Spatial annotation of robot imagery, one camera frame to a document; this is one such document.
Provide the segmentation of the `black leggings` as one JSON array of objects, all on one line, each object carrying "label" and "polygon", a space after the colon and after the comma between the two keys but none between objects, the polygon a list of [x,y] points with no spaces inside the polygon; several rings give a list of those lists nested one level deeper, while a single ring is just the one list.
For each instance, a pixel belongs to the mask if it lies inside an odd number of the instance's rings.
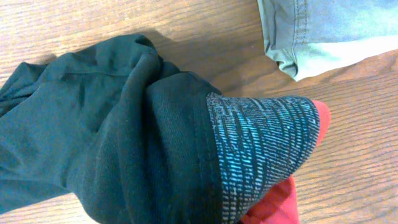
[{"label": "black leggings", "polygon": [[1,88],[1,212],[68,193],[98,223],[297,223],[330,125],[301,96],[231,98],[122,35]]}]

